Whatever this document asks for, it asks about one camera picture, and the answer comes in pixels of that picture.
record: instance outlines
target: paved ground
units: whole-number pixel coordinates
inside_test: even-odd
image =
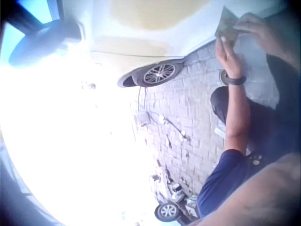
[[[244,41],[239,40],[238,46],[243,45]],[[246,56],[246,60],[252,60],[252,56]],[[168,118],[178,129],[186,132],[190,141],[181,142],[179,133],[173,127],[160,126],[154,121],[139,131],[138,139],[145,141],[154,158],[168,168],[171,178],[180,183],[187,193],[199,193],[223,152],[224,140],[214,132],[218,119],[210,104],[212,92],[222,85],[219,81],[221,69],[215,57],[214,43],[210,43],[187,58],[176,78],[146,91],[147,110]],[[246,83],[248,96],[274,107],[277,89],[271,75],[260,77],[265,70],[256,71],[251,66],[248,70],[251,71]],[[140,100],[143,104],[143,88]],[[156,114],[151,115],[155,121],[158,120]],[[166,135],[172,148],[166,145]]]

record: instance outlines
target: paper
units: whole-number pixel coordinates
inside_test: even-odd
[[[233,28],[237,20],[238,18],[224,7],[220,22],[215,32],[216,37],[221,37],[222,35],[225,36],[232,47],[234,46],[238,36],[238,31]]]

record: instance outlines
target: car wheel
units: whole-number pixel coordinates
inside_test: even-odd
[[[155,216],[160,221],[171,222],[178,219],[180,210],[173,203],[164,203],[155,209]]]
[[[137,86],[152,87],[173,79],[182,69],[183,64],[181,62],[166,61],[143,68],[132,74],[132,78]]]

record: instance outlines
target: watch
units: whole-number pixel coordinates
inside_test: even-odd
[[[229,78],[228,75],[225,75],[225,81],[229,84],[229,85],[236,85],[236,86],[240,86],[242,84],[244,84],[246,82],[246,77],[242,76],[239,79],[232,79]]]

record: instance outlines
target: knee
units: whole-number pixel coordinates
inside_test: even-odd
[[[228,96],[229,91],[227,86],[222,86],[217,88],[210,97],[211,106],[217,106],[221,102],[227,102],[228,103]]]

